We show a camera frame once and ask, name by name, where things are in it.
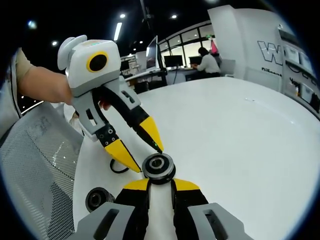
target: metal ring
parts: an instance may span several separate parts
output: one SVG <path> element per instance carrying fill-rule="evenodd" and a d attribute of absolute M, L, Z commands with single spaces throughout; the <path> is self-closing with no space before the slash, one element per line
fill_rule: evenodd
<path fill-rule="evenodd" d="M 160 165 L 159 166 L 154 166 L 154 163 L 156 161 L 161 161 Z M 155 157 L 153 159 L 150 160 L 149 162 L 149 166 L 152 168 L 152 169 L 161 169 L 163 166 L 165 165 L 165 161 L 163 158 L 161 157 Z"/>

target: window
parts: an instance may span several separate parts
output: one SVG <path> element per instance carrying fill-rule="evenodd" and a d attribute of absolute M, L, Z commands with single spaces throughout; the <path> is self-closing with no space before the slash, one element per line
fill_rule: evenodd
<path fill-rule="evenodd" d="M 186 65 L 188 67 L 191 67 L 189 58 L 199 56 L 199 48 L 201 48 L 200 42 L 190 43 L 184 46 Z"/>
<path fill-rule="evenodd" d="M 197 29 L 193 29 L 191 31 L 185 32 L 182 34 L 182 41 L 184 43 L 189 42 L 191 40 L 199 39 L 199 33 Z"/>
<path fill-rule="evenodd" d="M 204 38 L 207 35 L 214 35 L 214 29 L 212 25 L 202 26 L 200 27 L 201 37 Z"/>
<path fill-rule="evenodd" d="M 206 40 L 206 41 L 202 41 L 202 46 L 207 49 L 208 51 L 211 50 L 211 41 L 210 40 Z"/>
<path fill-rule="evenodd" d="M 172 55 L 181 55 L 182 56 L 182 63 L 183 63 L 183 66 L 185 66 L 186 61 L 184 58 L 184 50 L 182 49 L 182 46 L 178 46 L 174 49 L 171 49 L 171 51 L 172 51 Z"/>
<path fill-rule="evenodd" d="M 159 47 L 161 52 L 167 50 L 169 48 L 168 42 L 165 41 L 164 43 L 159 44 Z"/>
<path fill-rule="evenodd" d="M 174 46 L 181 44 L 180 36 L 175 36 L 169 40 L 170 48 L 172 49 Z"/>

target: white tabletop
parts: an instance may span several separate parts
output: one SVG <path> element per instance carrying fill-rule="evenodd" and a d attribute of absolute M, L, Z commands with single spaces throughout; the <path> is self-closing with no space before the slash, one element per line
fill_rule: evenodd
<path fill-rule="evenodd" d="M 158 127 L 176 178 L 197 184 L 244 223 L 255 240 L 283 240 L 311 202 L 320 173 L 320 122 L 294 100 L 266 87 L 228 77 L 158 88 L 139 95 Z M 155 151 L 114 108 L 103 111 L 136 161 Z M 115 174 L 99 142 L 85 137 L 77 162 L 73 219 L 89 214 L 88 192 L 115 197 L 143 178 Z M 152 185 L 146 240 L 175 240 L 170 185 Z"/>

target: fluorescent light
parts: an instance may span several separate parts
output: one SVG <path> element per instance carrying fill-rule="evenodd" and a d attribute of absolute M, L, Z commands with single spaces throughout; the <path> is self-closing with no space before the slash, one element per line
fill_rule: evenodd
<path fill-rule="evenodd" d="M 25 114 L 26 112 L 28 112 L 29 110 L 31 110 L 31 109 L 35 108 L 36 106 L 42 104 L 43 102 L 44 101 L 40 101 L 40 102 L 36 103 L 35 105 L 33 105 L 33 106 L 29 107 L 28 109 L 24 110 L 21 114 Z"/>
<path fill-rule="evenodd" d="M 29 27 L 30 29 L 37 29 L 37 24 L 36 24 L 35 21 L 30 20 L 30 21 L 28 21 L 28 27 Z"/>
<path fill-rule="evenodd" d="M 119 34 L 120 34 L 120 30 L 121 30 L 121 26 L 122 26 L 122 22 L 118 22 L 116 24 L 116 29 L 115 29 L 115 33 L 114 33 L 114 41 L 117 41 L 119 38 Z"/>

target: gray plastic part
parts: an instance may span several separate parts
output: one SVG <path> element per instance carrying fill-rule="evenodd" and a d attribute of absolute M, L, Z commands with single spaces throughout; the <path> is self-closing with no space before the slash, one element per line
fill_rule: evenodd
<path fill-rule="evenodd" d="M 88 91 L 79 97 L 74 97 L 72 99 L 72 105 L 75 108 L 75 110 L 79 113 L 80 123 L 91 135 L 93 135 L 96 131 L 98 131 L 99 129 L 105 126 L 105 123 L 100 118 L 95 108 L 93 97 L 92 97 L 92 91 Z M 87 110 L 90 110 L 96 125 L 93 125 L 91 123 L 87 115 Z"/>
<path fill-rule="evenodd" d="M 190 206 L 188 210 L 193 218 L 199 240 L 216 240 L 215 233 L 206 217 L 206 214 L 212 212 L 223 226 L 227 240 L 253 240 L 245 233 L 244 224 L 218 203 Z"/>
<path fill-rule="evenodd" d="M 102 76 L 98 76 L 94 79 L 91 79 L 90 81 L 87 81 L 80 86 L 77 86 L 75 88 L 70 88 L 72 95 L 75 97 L 78 97 L 83 93 L 86 93 L 87 91 L 98 88 L 107 82 L 113 82 L 118 79 L 119 74 L 120 74 L 120 70 L 108 72 Z"/>
<path fill-rule="evenodd" d="M 104 86 L 117 94 L 130 110 L 141 105 L 138 95 L 128 86 L 123 76 L 119 76 L 118 79 L 107 82 Z M 133 103 L 123 94 L 123 91 L 134 100 Z"/>
<path fill-rule="evenodd" d="M 116 204 L 113 202 L 105 202 L 99 208 L 94 210 L 92 213 L 81 219 L 78 223 L 77 232 L 71 237 L 67 238 L 68 240 L 95 240 L 95 232 L 102 222 L 108 222 L 104 219 L 107 214 L 112 212 L 117 212 L 109 230 L 107 232 L 105 240 L 122 240 L 124 233 L 130 219 L 131 214 L 133 213 L 135 207 Z"/>

